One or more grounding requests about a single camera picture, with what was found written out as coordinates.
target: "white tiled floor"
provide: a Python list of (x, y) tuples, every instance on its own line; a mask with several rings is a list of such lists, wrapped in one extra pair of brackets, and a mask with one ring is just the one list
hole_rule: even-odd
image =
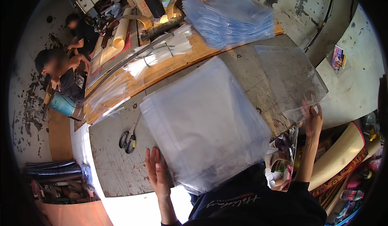
[[(100, 197), (114, 226), (160, 225), (161, 218), (158, 199), (155, 193), (113, 198), (106, 198), (104, 196), (93, 162), (89, 125), (84, 124), (78, 131), (74, 132), (74, 120), (70, 120), (70, 131), (74, 159), (78, 164), (85, 163), (90, 165), (93, 187), (96, 189), (96, 193)], [(171, 189), (171, 200), (177, 218), (181, 223), (187, 221), (191, 212), (192, 205), (190, 199), (189, 194), (183, 187)]]

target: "hand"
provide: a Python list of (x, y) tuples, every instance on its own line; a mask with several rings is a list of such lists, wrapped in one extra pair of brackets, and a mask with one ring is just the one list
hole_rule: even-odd
[(53, 76), (53, 78), (51, 78), (51, 88), (55, 90), (57, 86), (58, 86), (58, 91), (61, 91), (61, 81), (59, 80), (59, 77)]
[(149, 182), (155, 191), (158, 200), (166, 200), (170, 197), (171, 190), (164, 173), (166, 161), (162, 158), (162, 165), (159, 163), (160, 151), (156, 147), (152, 148), (151, 156), (149, 148), (145, 151), (145, 167), (148, 171)]
[(306, 117), (306, 136), (319, 137), (322, 130), (323, 116), (321, 105), (317, 105), (318, 113), (315, 111), (313, 106), (308, 106), (306, 100), (302, 100), (302, 113)]

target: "bundle of white strips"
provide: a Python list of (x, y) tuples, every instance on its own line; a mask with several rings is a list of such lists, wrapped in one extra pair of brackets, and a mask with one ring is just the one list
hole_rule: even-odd
[[(147, 68), (163, 62), (175, 55), (185, 54), (192, 51), (188, 37), (192, 35), (191, 25), (182, 25), (178, 29), (170, 33), (166, 33), (153, 42), (158, 42), (158, 39), (171, 35), (170, 38), (156, 44), (150, 50), (145, 51), (134, 58), (134, 62), (124, 66), (123, 69), (128, 71), (136, 80), (144, 74)], [(135, 52), (145, 48), (147, 45), (135, 48)]]

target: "black shirt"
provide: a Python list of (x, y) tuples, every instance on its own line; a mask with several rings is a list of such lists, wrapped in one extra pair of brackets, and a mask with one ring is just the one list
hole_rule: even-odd
[(56, 87), (56, 91), (63, 96), (69, 97), (73, 102), (81, 104), (85, 97), (85, 91), (75, 83), (75, 75), (70, 68), (64, 75), (59, 78), (61, 82), (61, 91)]
[(308, 185), (294, 182), (287, 192), (265, 185), (226, 186), (201, 195), (184, 225), (324, 225), (326, 212)]
[(78, 49), (79, 53), (88, 55), (88, 52), (94, 50), (95, 44), (98, 40), (99, 34), (94, 32), (94, 28), (80, 20), (75, 29), (77, 40), (83, 39), (83, 47)]

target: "black cap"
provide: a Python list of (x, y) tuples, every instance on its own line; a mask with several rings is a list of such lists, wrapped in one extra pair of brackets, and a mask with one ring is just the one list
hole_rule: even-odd
[(44, 49), (38, 53), (38, 55), (35, 58), (35, 67), (36, 70), (41, 73), (45, 63), (49, 60), (50, 58), (50, 50), (49, 49)]

